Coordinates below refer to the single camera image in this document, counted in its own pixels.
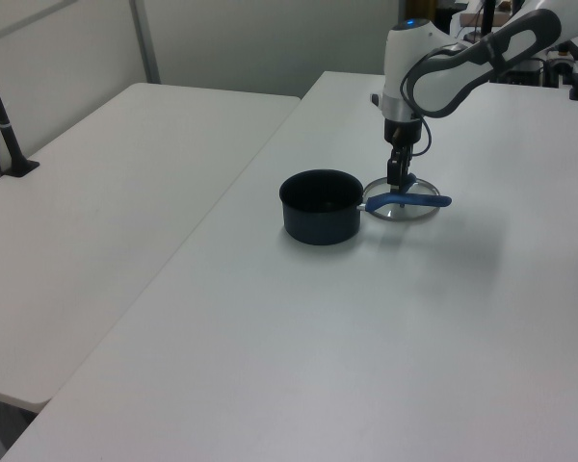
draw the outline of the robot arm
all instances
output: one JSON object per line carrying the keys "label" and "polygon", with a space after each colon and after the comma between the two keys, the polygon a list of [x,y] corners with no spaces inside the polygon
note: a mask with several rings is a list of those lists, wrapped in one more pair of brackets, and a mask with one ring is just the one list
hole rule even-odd
{"label": "robot arm", "polygon": [[387,163],[391,189],[404,191],[414,179],[408,167],[418,155],[413,146],[421,138],[423,116],[448,116],[491,77],[575,37],[578,0],[529,0],[504,27],[475,44],[451,38],[428,20],[410,19],[394,27],[385,49],[385,86],[372,98],[385,118],[385,139],[393,146]]}

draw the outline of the white wall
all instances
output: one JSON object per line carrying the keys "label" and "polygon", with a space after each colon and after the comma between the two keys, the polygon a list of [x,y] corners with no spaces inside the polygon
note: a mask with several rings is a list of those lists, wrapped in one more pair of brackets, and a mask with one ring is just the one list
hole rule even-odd
{"label": "white wall", "polygon": [[162,83],[299,97],[324,70],[381,74],[399,13],[399,0],[141,1]]}
{"label": "white wall", "polygon": [[0,38],[0,93],[26,157],[144,81],[128,0],[79,0]]}

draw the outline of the white table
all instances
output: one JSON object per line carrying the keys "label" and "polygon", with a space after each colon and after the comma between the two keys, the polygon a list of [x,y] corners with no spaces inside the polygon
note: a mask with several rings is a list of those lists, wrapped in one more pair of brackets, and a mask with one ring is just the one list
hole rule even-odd
{"label": "white table", "polygon": [[0,179],[0,400],[53,398],[298,101],[135,85]]}
{"label": "white table", "polygon": [[382,84],[324,74],[4,462],[578,461],[578,104],[484,86],[413,163],[450,208],[293,241],[285,178],[385,171]]}

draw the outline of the pot handle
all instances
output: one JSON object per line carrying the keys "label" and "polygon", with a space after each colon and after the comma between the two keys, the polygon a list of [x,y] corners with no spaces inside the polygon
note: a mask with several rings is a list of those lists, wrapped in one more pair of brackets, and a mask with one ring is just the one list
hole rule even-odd
{"label": "pot handle", "polygon": [[428,195],[428,194],[401,194],[398,192],[387,192],[385,194],[374,195],[370,197],[366,204],[360,207],[366,212],[375,212],[384,205],[402,204],[402,205],[421,205],[424,207],[447,207],[452,203],[452,198],[447,195]]}

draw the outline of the black saucepan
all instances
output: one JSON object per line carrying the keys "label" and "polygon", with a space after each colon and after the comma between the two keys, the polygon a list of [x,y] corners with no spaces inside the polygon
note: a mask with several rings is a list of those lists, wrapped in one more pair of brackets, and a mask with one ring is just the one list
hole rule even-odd
{"label": "black saucepan", "polygon": [[285,229],[296,240],[313,245],[347,241],[359,230],[359,212],[386,204],[447,207],[440,195],[389,192],[362,203],[364,189],[355,177],[338,170],[303,171],[280,187]]}

